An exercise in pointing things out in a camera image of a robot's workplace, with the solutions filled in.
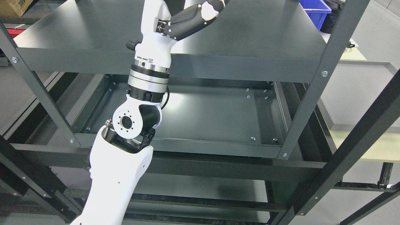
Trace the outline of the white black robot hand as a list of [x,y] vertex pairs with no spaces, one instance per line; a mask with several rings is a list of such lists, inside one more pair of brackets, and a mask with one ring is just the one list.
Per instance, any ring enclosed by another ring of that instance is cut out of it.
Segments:
[[171,15],[164,0],[146,0],[141,21],[143,39],[126,43],[135,52],[134,66],[166,73],[174,44],[212,24],[227,4],[227,0],[206,0]]

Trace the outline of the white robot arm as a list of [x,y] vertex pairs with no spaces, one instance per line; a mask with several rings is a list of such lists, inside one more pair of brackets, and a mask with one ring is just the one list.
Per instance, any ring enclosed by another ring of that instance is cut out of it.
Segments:
[[120,225],[139,179],[149,167],[150,142],[162,120],[167,67],[135,61],[126,101],[96,135],[90,152],[92,184],[82,214],[73,225]]

